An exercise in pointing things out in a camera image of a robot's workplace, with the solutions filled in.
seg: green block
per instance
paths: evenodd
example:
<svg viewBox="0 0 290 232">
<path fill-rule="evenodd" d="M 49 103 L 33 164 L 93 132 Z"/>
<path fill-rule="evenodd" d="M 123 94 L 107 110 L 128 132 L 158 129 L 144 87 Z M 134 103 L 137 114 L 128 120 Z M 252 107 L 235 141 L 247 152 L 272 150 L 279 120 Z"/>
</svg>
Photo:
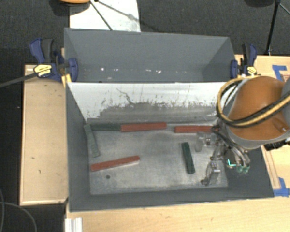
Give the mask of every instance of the green block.
<svg viewBox="0 0 290 232">
<path fill-rule="evenodd" d="M 87 146 L 89 152 L 91 153 L 92 157 L 98 157 L 100 155 L 100 151 L 98 149 L 98 145 L 92 133 L 90 125 L 89 124 L 84 125 L 84 130 L 87 137 Z"/>
<path fill-rule="evenodd" d="M 186 169 L 188 174 L 195 173 L 195 168 L 192 160 L 189 144 L 187 142 L 182 143 L 182 150 L 184 154 Z"/>
</svg>

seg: wooden table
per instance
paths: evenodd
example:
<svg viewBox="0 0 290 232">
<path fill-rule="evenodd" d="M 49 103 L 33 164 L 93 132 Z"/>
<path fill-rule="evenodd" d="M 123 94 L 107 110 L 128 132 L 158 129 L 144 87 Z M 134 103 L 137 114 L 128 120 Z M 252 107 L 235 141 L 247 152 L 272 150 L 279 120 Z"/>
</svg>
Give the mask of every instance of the wooden table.
<svg viewBox="0 0 290 232">
<path fill-rule="evenodd" d="M 255 62 L 259 73 L 275 77 L 272 65 L 285 65 L 285 72 L 290 73 L 290 57 L 258 56 Z M 31 69 L 32 66 L 26 66 L 26 74 Z M 21 205 L 63 203 L 68 197 L 64 103 L 62 84 L 37 78 L 25 82 Z M 277 172 L 290 188 L 290 146 L 274 150 L 266 157 L 273 185 L 278 185 Z M 290 231 L 290 197 L 77 213 L 67 209 L 66 216 L 82 217 L 85 232 L 281 232 Z"/>
</svg>

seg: black cable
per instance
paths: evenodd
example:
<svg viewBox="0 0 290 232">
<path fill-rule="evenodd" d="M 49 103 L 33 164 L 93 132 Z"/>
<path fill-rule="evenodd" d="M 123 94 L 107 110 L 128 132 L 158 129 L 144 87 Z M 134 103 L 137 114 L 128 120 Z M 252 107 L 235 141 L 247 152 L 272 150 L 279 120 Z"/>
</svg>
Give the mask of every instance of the black cable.
<svg viewBox="0 0 290 232">
<path fill-rule="evenodd" d="M 231 85 L 229 85 L 222 93 L 221 93 L 221 97 L 231 88 L 231 87 L 233 87 L 233 86 L 237 86 L 238 84 L 239 84 L 239 82 L 241 82 L 242 80 L 239 80 L 238 82 L 235 82 L 235 83 L 233 83 L 233 84 L 231 84 Z M 257 116 L 260 116 L 260 115 L 262 115 L 263 113 L 265 113 L 267 110 L 269 110 L 270 108 L 272 108 L 273 106 L 275 106 L 275 105 L 277 105 L 277 104 L 279 104 L 280 102 L 282 102 L 286 97 L 288 97 L 290 95 L 290 91 L 289 92 L 287 92 L 285 95 L 283 95 L 280 99 L 278 99 L 277 101 L 275 101 L 274 103 L 272 103 L 272 104 L 270 104 L 270 105 L 268 105 L 268 106 L 266 106 L 266 107 L 264 107 L 264 108 L 262 108 L 262 109 L 260 109 L 259 111 L 257 111 L 257 112 L 255 112 L 255 113 L 253 113 L 252 115 L 249 115 L 249 116 L 247 116 L 247 117 L 245 117 L 245 118 L 242 118 L 242 119 L 238 119 L 238 120 L 234 120 L 234 121 L 227 121 L 227 120 L 225 120 L 222 116 L 221 116 L 221 114 L 219 113 L 219 111 L 218 111 L 218 107 L 216 107 L 216 110 L 217 110 L 217 116 L 225 123 L 225 124 L 227 124 L 227 125 L 229 125 L 229 126 L 231 126 L 231 127 L 238 127 L 238 128 L 247 128 L 247 127 L 251 127 L 251 126 L 253 126 L 253 125 L 255 125 L 255 124 L 258 124 L 258 123 L 260 123 L 260 121 L 256 121 L 256 122 L 254 122 L 254 123 L 251 123 L 251 124 L 249 124 L 249 125 L 245 125 L 245 126 L 239 126 L 239 125 L 237 125 L 237 124 L 239 124 L 239 123 L 242 123 L 242 122 L 246 122 L 246 121 L 249 121 L 249 120 L 251 120 L 251 119 L 253 119 L 253 118 L 255 118 L 255 117 L 257 117 Z M 274 116 L 275 114 L 277 114 L 277 113 L 279 113 L 283 108 L 285 108 L 287 105 L 289 105 L 290 104 L 290 101 L 288 102 L 288 103 L 286 103 L 285 105 L 283 105 L 282 107 L 280 107 L 279 109 L 277 109 L 275 112 L 273 112 L 273 113 L 271 113 L 271 114 L 269 114 L 267 117 L 265 117 L 263 120 L 262 120 L 262 122 L 263 121 L 265 121 L 265 120 L 267 120 L 267 119 L 269 119 L 269 118 L 271 118 L 272 116 Z"/>
<path fill-rule="evenodd" d="M 31 219 L 32 223 L 33 223 L 33 226 L 34 226 L 34 231 L 37 232 L 38 229 L 37 229 L 37 224 L 33 218 L 33 216 L 30 214 L 29 211 L 27 211 L 25 208 L 17 205 L 17 204 L 14 204 L 14 203 L 9 203 L 9 202 L 5 202 L 4 201 L 4 197 L 3 197 L 3 193 L 2 193 L 2 189 L 0 188 L 0 198 L 1 198 L 1 207 L 2 207 L 2 215 L 1 215 L 1 225 L 0 225 L 0 232 L 2 232 L 3 230 L 3 225 L 4 225 L 4 217 L 5 217 L 5 205 L 9 205 L 9 206 L 13 206 L 13 207 L 16 207 L 18 209 L 21 209 L 22 211 L 24 211 L 28 216 L 29 218 Z"/>
<path fill-rule="evenodd" d="M 233 147 L 235 148 L 236 150 L 238 150 L 242 155 L 240 156 L 239 154 L 235 153 L 232 149 L 231 151 L 236 154 L 240 160 L 241 160 L 241 165 L 244 166 L 249 166 L 249 163 L 247 161 L 247 159 L 245 158 L 245 155 L 242 153 L 242 150 L 239 148 L 239 146 L 234 143 L 233 141 L 231 141 L 229 138 L 227 138 L 226 136 L 224 136 L 223 134 L 221 134 L 220 132 L 216 131 L 215 129 L 218 129 L 219 128 L 219 125 L 215 125 L 211 128 L 211 131 L 212 133 L 214 133 L 216 136 L 218 136 L 220 139 L 222 139 L 224 141 L 224 143 L 226 143 L 229 147 Z"/>
<path fill-rule="evenodd" d="M 68 68 L 69 66 L 70 66 L 70 64 L 68 62 L 66 62 L 66 63 L 58 65 L 56 68 L 59 71 L 60 69 Z M 12 85 L 12 84 L 15 84 L 15 83 L 19 83 L 19 82 L 22 82 L 22 81 L 26 81 L 26 80 L 34 78 L 36 76 L 37 76 L 37 73 L 31 73 L 29 75 L 25 75 L 25 76 L 22 76 L 22 77 L 7 81 L 5 83 L 0 83 L 0 88 L 9 86 L 9 85 Z"/>
<path fill-rule="evenodd" d="M 5 202 L 4 204 L 5 204 L 5 205 L 12 206 L 12 207 L 16 207 L 16 208 L 18 208 L 18 209 L 24 211 L 24 212 L 28 215 L 28 217 L 31 219 L 31 221 L 32 221 L 32 223 L 33 223 L 33 226 L 34 226 L 34 231 L 35 231 L 35 232 L 38 231 L 37 224 L 36 224 L 36 222 L 35 222 L 33 216 L 30 214 L 30 212 L 29 212 L 28 210 L 26 210 L 25 208 L 23 208 L 23 207 L 21 207 L 21 206 L 19 206 L 19 205 L 17 205 L 17 204 L 14 204 L 14 203 Z"/>
<path fill-rule="evenodd" d="M 288 106 L 290 104 L 290 101 L 288 103 L 286 103 L 285 105 L 281 106 L 279 109 L 277 109 L 276 111 L 274 111 L 273 113 L 269 114 L 268 116 L 266 116 L 262 121 L 256 121 L 254 123 L 251 123 L 249 125 L 246 125 L 246 126 L 238 126 L 237 124 L 238 123 L 241 123 L 241 122 L 246 122 L 246 121 L 249 121 L 255 117 L 258 117 L 260 115 L 262 115 L 264 112 L 266 112 L 267 110 L 271 109 L 273 106 L 279 104 L 282 100 L 284 100 L 287 96 L 290 95 L 290 91 L 287 92 L 284 96 L 282 96 L 279 100 L 275 101 L 274 103 L 262 108 L 261 110 L 255 112 L 254 114 L 252 115 L 249 115 L 245 118 L 242 118 L 242 119 L 238 119 L 238 120 L 234 120 L 233 122 L 230 122 L 230 121 L 226 121 L 225 119 L 221 118 L 226 124 L 230 125 L 231 127 L 238 127 L 238 128 L 247 128 L 247 127 L 251 127 L 253 125 L 256 125 L 258 123 L 261 123 L 261 122 L 264 122 L 265 120 L 271 118 L 272 116 L 276 115 L 277 113 L 279 113 L 282 109 L 284 109 L 286 106 Z"/>
<path fill-rule="evenodd" d="M 235 87 L 231 90 L 231 92 L 230 92 L 229 95 L 227 96 L 226 101 L 225 101 L 224 104 L 223 104 L 223 108 L 222 108 L 222 110 L 224 110 L 226 104 L 227 104 L 228 101 L 229 101 L 230 96 L 234 93 L 234 91 L 236 90 L 236 88 L 237 88 L 238 85 L 239 85 L 239 83 L 236 83 L 236 84 L 234 85 Z"/>
<path fill-rule="evenodd" d="M 101 19 L 104 21 L 104 23 L 107 25 L 107 27 L 109 28 L 110 31 L 113 31 L 113 29 L 111 28 L 111 26 L 107 23 L 107 21 L 105 20 L 105 18 L 103 17 L 103 15 L 99 12 L 99 10 L 96 8 L 96 6 L 92 3 L 92 1 L 90 1 L 90 4 L 92 5 L 92 7 L 97 11 L 98 15 L 101 17 Z"/>
<path fill-rule="evenodd" d="M 3 230 L 3 224 L 4 224 L 4 216 L 5 216 L 5 210 L 4 210 L 4 197 L 3 197 L 3 193 L 2 190 L 0 188 L 0 198 L 1 198 L 1 225 L 0 225 L 0 232 L 2 232 Z"/>
</svg>

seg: black cord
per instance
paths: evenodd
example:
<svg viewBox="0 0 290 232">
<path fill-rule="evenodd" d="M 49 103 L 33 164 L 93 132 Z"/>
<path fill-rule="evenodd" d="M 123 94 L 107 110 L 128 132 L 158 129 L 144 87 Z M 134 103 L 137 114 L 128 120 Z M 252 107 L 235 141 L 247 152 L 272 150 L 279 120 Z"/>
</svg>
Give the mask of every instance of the black cord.
<svg viewBox="0 0 290 232">
<path fill-rule="evenodd" d="M 231 90 L 231 92 L 229 93 L 229 95 L 228 95 L 227 98 L 226 98 L 226 101 L 225 101 L 224 104 L 223 104 L 223 108 L 222 108 L 222 110 L 224 110 L 226 104 L 227 104 L 228 101 L 229 101 L 230 96 L 234 93 L 234 91 L 236 90 L 236 88 L 237 88 L 238 85 L 239 85 L 239 83 L 236 83 L 236 84 L 234 85 L 234 88 Z"/>
<path fill-rule="evenodd" d="M 4 224 L 4 216 L 5 216 L 5 210 L 4 210 L 4 197 L 3 197 L 3 193 L 2 190 L 0 188 L 0 198 L 1 198 L 1 225 L 0 225 L 0 232 L 2 232 L 3 230 L 3 224 Z"/>
<path fill-rule="evenodd" d="M 222 93 L 221 93 L 221 97 L 231 88 L 231 87 L 233 87 L 233 86 L 237 86 L 238 84 L 239 84 L 239 82 L 241 82 L 242 80 L 239 80 L 238 82 L 235 82 L 235 83 L 233 83 L 233 84 L 231 84 L 231 85 L 229 85 Z M 270 104 L 270 105 L 268 105 L 268 106 L 266 106 L 266 107 L 264 107 L 264 108 L 262 108 L 262 109 L 260 109 L 259 111 L 257 111 L 257 112 L 255 112 L 255 113 L 253 113 L 252 115 L 249 115 L 249 116 L 247 116 L 247 117 L 245 117 L 245 118 L 242 118 L 242 119 L 238 119 L 238 120 L 234 120 L 234 121 L 227 121 L 227 120 L 225 120 L 222 116 L 221 116 L 221 114 L 219 113 L 219 111 L 218 111 L 218 107 L 216 107 L 216 110 L 217 110 L 217 116 L 225 123 L 225 124 L 227 124 L 227 125 L 229 125 L 229 126 L 231 126 L 231 127 L 236 127 L 236 128 L 247 128 L 247 127 L 251 127 L 251 126 L 253 126 L 253 125 L 256 125 L 256 124 L 258 124 L 258 123 L 260 123 L 260 121 L 256 121 L 256 122 L 254 122 L 254 123 L 251 123 L 251 124 L 249 124 L 249 125 L 245 125 L 245 126 L 239 126 L 239 125 L 237 125 L 237 124 L 239 124 L 239 123 L 242 123 L 242 122 L 246 122 L 246 121 L 249 121 L 249 120 L 251 120 L 251 119 L 253 119 L 253 118 L 255 118 L 255 117 L 257 117 L 257 116 L 260 116 L 260 115 L 262 115 L 263 113 L 265 113 L 267 110 L 269 110 L 270 108 L 272 108 L 273 106 L 276 106 L 277 104 L 279 104 L 280 102 L 282 102 L 286 97 L 288 97 L 290 95 L 290 91 L 289 92 L 287 92 L 285 95 L 283 95 L 280 99 L 278 99 L 277 101 L 275 101 L 274 103 L 272 103 L 272 104 Z M 289 105 L 290 104 L 290 101 L 288 102 L 288 103 L 286 103 L 285 105 L 283 105 L 282 107 L 280 107 L 279 109 L 277 109 L 275 112 L 273 112 L 273 113 L 271 113 L 271 114 L 269 114 L 268 116 L 266 116 L 263 120 L 262 120 L 262 122 L 263 121 L 265 121 L 265 120 L 267 120 L 267 119 L 269 119 L 269 118 L 271 118 L 272 116 L 274 116 L 275 114 L 277 114 L 277 113 L 279 113 L 283 108 L 285 108 L 287 105 Z"/>
<path fill-rule="evenodd" d="M 4 201 L 4 197 L 3 197 L 3 193 L 2 193 L 2 189 L 0 188 L 0 197 L 1 197 L 1 207 L 2 207 L 2 215 L 1 215 L 1 225 L 0 225 L 0 232 L 2 232 L 3 230 L 3 225 L 4 225 L 4 217 L 5 217 L 5 205 L 9 205 L 9 206 L 13 206 L 13 207 L 16 207 L 22 211 L 24 211 L 28 217 L 31 219 L 32 223 L 33 223 L 33 226 L 34 226 L 34 231 L 37 232 L 38 229 L 37 229 L 37 224 L 33 218 L 33 216 L 30 214 L 29 211 L 27 211 L 25 208 L 17 205 L 17 204 L 14 204 L 14 203 L 9 203 L 9 202 L 5 202 Z"/>
<path fill-rule="evenodd" d="M 113 31 L 113 29 L 111 28 L 111 26 L 107 23 L 107 21 L 105 20 L 105 18 L 103 17 L 103 15 L 99 12 L 99 10 L 96 8 L 96 6 L 92 3 L 92 1 L 90 1 L 90 4 L 92 5 L 92 7 L 97 11 L 98 15 L 101 17 L 101 19 L 104 21 L 104 23 L 107 25 L 107 27 L 109 28 L 110 31 Z"/>
</svg>

